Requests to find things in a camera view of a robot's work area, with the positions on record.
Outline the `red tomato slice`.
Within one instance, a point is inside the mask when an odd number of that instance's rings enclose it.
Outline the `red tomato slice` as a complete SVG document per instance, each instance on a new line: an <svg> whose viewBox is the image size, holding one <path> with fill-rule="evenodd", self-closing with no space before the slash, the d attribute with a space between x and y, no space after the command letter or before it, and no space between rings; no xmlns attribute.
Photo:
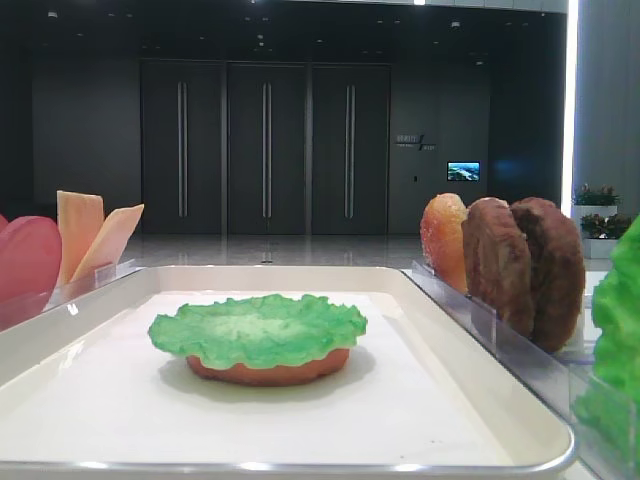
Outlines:
<svg viewBox="0 0 640 480"><path fill-rule="evenodd" d="M52 290L62 259L62 240L50 218L23 216L1 230L1 302Z"/></svg>

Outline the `green lettuce leaf on bun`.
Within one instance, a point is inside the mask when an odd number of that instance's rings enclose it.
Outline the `green lettuce leaf on bun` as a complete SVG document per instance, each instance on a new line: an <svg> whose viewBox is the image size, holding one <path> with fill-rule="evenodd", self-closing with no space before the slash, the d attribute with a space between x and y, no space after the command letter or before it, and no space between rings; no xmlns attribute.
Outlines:
<svg viewBox="0 0 640 480"><path fill-rule="evenodd" d="M298 367L350 349L367 325L357 307L332 304L326 296L270 294L184 304L173 315L158 314L148 335L157 349L196 357L207 368L269 369Z"/></svg>

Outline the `brown meat patty front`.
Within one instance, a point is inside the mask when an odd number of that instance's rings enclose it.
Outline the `brown meat patty front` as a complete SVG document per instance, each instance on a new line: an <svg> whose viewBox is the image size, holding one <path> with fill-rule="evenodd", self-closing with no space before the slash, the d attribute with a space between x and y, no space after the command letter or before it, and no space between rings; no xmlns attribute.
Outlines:
<svg viewBox="0 0 640 480"><path fill-rule="evenodd" d="M468 292L518 334L533 331L531 254L509 204L495 197L470 205L462 222Z"/></svg>

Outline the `brown meat patty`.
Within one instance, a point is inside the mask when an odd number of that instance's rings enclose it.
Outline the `brown meat patty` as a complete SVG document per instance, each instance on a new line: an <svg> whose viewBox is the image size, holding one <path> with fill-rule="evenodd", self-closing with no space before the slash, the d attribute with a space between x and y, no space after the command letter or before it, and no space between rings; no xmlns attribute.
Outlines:
<svg viewBox="0 0 640 480"><path fill-rule="evenodd" d="M582 309L586 273L581 236L575 223L549 200L528 197L510 209L531 254L531 340L554 353L572 337Z"/></svg>
<svg viewBox="0 0 640 480"><path fill-rule="evenodd" d="M495 197L470 205L462 222L468 292L518 334L533 331L531 254L509 204Z"/></svg>

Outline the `leaning orange cheese slice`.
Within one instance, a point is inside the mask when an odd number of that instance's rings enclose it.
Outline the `leaning orange cheese slice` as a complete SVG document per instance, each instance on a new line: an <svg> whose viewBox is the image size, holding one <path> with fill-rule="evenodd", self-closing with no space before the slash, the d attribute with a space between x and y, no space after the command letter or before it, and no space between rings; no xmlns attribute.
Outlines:
<svg viewBox="0 0 640 480"><path fill-rule="evenodd" d="M104 220L96 238L80 261L71 282L88 276L96 269L117 264L140 221L143 210L143 204L113 210Z"/></svg>

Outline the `brown meat patty rear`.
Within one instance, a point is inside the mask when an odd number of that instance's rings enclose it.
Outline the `brown meat patty rear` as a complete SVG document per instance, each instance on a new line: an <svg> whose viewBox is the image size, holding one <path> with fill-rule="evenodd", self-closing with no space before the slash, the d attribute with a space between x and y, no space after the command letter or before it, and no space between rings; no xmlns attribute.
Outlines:
<svg viewBox="0 0 640 480"><path fill-rule="evenodd" d="M549 200L528 197L510 209L531 254L531 340L554 353L572 337L582 309L586 273L581 236L575 223Z"/></svg>

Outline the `tall orange cheese slice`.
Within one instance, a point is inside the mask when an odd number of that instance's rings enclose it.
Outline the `tall orange cheese slice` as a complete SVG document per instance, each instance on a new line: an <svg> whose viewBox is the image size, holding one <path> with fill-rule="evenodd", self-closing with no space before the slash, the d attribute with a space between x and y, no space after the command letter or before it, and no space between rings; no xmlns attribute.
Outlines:
<svg viewBox="0 0 640 480"><path fill-rule="evenodd" d="M99 195L58 190L57 225L62 240L62 260L57 284L68 284L104 222Z"/></svg>

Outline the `pink tomato slice far left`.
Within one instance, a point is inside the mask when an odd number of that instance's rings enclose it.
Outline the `pink tomato slice far left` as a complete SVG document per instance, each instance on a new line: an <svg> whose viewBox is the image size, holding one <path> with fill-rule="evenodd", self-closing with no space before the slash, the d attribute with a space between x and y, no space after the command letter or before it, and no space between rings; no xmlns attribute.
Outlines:
<svg viewBox="0 0 640 480"><path fill-rule="evenodd" d="M2 232L8 224L9 222L7 221L7 219L2 214L0 214L0 231Z"/></svg>

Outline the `green lettuce leaf right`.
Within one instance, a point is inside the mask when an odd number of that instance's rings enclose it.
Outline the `green lettuce leaf right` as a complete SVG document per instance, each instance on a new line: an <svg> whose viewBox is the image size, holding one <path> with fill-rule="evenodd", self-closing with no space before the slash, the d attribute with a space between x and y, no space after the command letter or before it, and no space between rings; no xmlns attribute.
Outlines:
<svg viewBox="0 0 640 480"><path fill-rule="evenodd" d="M624 454L639 457L639 220L611 255L612 268L593 291L595 380L574 403L582 422Z"/></svg>

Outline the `brown bottom bun slice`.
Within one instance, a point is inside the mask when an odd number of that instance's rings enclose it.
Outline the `brown bottom bun slice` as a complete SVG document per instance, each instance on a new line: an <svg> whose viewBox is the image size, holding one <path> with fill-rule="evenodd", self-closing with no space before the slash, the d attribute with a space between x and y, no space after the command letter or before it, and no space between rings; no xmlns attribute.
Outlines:
<svg viewBox="0 0 640 480"><path fill-rule="evenodd" d="M287 387L307 384L338 372L349 355L349 349L335 349L322 359L299 366L278 365L266 369L249 368L241 363L229 369L213 369L206 367L197 356L189 356L186 361L191 370L204 379L257 387Z"/></svg>

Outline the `clear acrylic right holder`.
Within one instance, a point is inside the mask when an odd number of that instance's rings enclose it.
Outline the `clear acrylic right holder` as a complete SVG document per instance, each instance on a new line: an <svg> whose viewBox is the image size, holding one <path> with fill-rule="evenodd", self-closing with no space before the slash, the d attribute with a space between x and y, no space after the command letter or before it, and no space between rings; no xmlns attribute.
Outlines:
<svg viewBox="0 0 640 480"><path fill-rule="evenodd" d="M446 314L532 393L568 421L581 463L601 479L639 477L639 405L595 376L591 344L548 354L500 322L481 301L460 294L424 263L411 278Z"/></svg>

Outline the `clear acrylic holder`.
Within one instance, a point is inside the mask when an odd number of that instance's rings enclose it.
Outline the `clear acrylic holder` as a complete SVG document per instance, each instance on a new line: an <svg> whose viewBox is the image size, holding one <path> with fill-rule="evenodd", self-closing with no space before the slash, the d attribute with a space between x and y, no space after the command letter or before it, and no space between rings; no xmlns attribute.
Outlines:
<svg viewBox="0 0 640 480"><path fill-rule="evenodd" d="M568 421L581 463L601 479L639 477L639 405L595 376L591 344L548 354L500 322L481 301L460 294L424 263L411 278L446 314L532 393Z"/></svg>
<svg viewBox="0 0 640 480"><path fill-rule="evenodd" d="M69 303L138 269L135 259L97 268L83 278L41 293L29 293L1 304L1 331L10 329L39 314Z"/></svg>

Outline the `white rectangular tray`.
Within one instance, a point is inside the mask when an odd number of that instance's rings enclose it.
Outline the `white rectangular tray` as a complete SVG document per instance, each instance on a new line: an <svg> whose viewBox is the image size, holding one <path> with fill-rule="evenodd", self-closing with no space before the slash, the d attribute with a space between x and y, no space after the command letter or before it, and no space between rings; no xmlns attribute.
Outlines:
<svg viewBox="0 0 640 480"><path fill-rule="evenodd" d="M338 373L250 388L152 346L155 316L279 293L354 306ZM557 479L572 429L404 273L165 266L1 336L5 479Z"/></svg>

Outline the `clear acrylic left holder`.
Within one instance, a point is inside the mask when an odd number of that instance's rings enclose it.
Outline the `clear acrylic left holder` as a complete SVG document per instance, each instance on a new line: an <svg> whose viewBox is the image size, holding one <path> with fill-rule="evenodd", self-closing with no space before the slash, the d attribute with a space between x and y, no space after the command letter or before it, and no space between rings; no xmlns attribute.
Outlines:
<svg viewBox="0 0 640 480"><path fill-rule="evenodd" d="M135 259L97 268L83 278L41 293L29 293L1 304L1 331L10 329L39 314L69 303L138 269Z"/></svg>

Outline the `small wall display screen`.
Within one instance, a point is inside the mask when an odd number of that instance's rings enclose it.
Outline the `small wall display screen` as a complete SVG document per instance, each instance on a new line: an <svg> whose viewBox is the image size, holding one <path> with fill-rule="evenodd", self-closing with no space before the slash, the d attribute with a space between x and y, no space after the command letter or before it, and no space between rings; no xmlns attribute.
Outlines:
<svg viewBox="0 0 640 480"><path fill-rule="evenodd" d="M447 180L478 182L480 180L480 164L478 162L448 162Z"/></svg>

